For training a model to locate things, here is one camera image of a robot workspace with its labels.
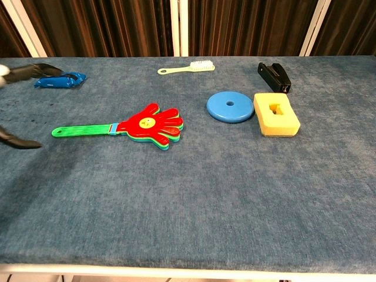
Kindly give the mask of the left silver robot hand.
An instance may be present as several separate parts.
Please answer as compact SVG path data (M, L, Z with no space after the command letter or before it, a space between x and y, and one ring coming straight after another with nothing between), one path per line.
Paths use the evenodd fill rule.
M16 83L30 78L59 76L62 70L47 63L29 64L17 68L1 65L1 88L10 83ZM16 149L38 149L42 145L34 140L21 139L9 133L1 126L1 142Z

